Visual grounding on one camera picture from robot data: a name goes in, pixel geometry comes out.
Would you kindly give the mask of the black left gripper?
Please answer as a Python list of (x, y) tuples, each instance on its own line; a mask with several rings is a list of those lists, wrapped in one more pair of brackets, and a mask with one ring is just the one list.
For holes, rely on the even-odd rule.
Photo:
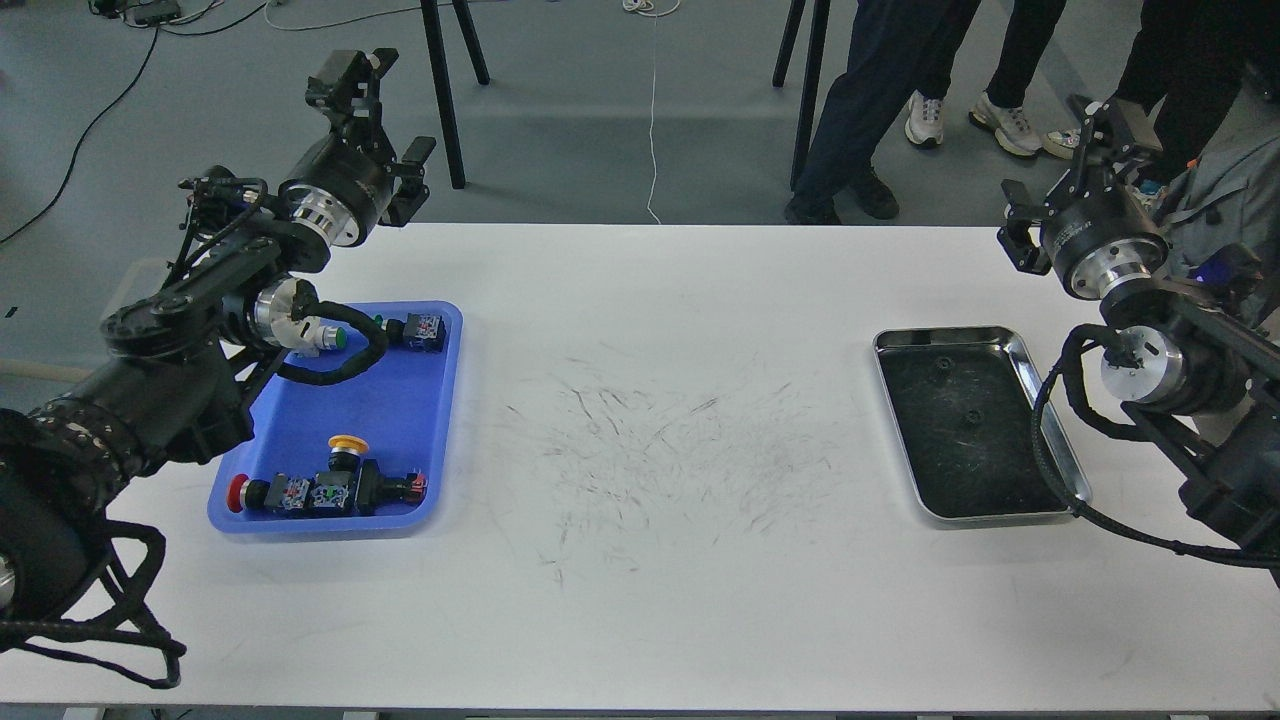
[(307, 78), (305, 101), (332, 128), (278, 193), (289, 218), (330, 246), (358, 246), (375, 225), (404, 227), (430, 196), (425, 165), (436, 140), (415, 137), (397, 160), (381, 126), (380, 81), (398, 59), (394, 47), (335, 50)]

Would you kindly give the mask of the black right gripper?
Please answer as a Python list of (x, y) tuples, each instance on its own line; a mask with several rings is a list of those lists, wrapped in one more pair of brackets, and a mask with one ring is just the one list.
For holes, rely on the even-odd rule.
[[(1164, 146), (1137, 102), (1069, 95), (1068, 106), (1082, 122), (1074, 168), (1044, 204), (1020, 181), (1002, 179), (1007, 209), (997, 241), (1016, 270), (1047, 275), (1052, 268), (1070, 296), (1100, 301), (1123, 282), (1152, 275), (1169, 258), (1169, 243), (1143, 206), (1101, 163), (1149, 164)], [(1030, 229), (1039, 224), (1037, 245)]]

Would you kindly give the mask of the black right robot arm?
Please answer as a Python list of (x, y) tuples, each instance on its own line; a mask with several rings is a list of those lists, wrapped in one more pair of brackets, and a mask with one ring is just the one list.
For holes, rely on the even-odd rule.
[[(1277, 571), (1277, 348), (1240, 319), (1260, 283), (1254, 254), (1226, 249), (1217, 284), (1158, 275), (1170, 252), (1147, 210), (1123, 187), (1120, 161), (1162, 147), (1142, 106), (1111, 97), (1087, 115), (1065, 176), (1041, 201), (1006, 179), (997, 238), (1011, 264), (1053, 273), (1074, 299), (1100, 302), (1103, 323), (1070, 331), (1036, 392), (1036, 465), (1068, 511), (1116, 536), (1180, 556)], [(1053, 383), (1071, 410), (1112, 439), (1149, 442), (1183, 474), (1188, 515), (1230, 541), (1188, 544), (1094, 510), (1047, 464), (1041, 425)]]

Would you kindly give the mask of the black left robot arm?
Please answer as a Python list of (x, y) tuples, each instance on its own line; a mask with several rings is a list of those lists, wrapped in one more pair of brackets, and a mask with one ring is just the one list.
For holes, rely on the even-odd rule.
[(111, 670), (154, 689), (180, 680), (186, 647), (145, 598), (165, 555), (152, 527), (108, 505), (166, 462), (205, 464), (253, 437), (268, 382), (333, 386), (374, 366), (401, 332), (320, 300), (305, 279), (334, 246), (402, 227), (425, 202), (436, 141), (398, 154), (380, 83), (399, 54), (337, 50), (306, 102), (330, 124), (270, 192), (224, 167), (183, 179), (184, 238), (160, 290), (106, 316), (108, 364), (31, 413), (3, 411), (3, 648), (87, 664), (67, 644), (157, 650), (165, 676)]

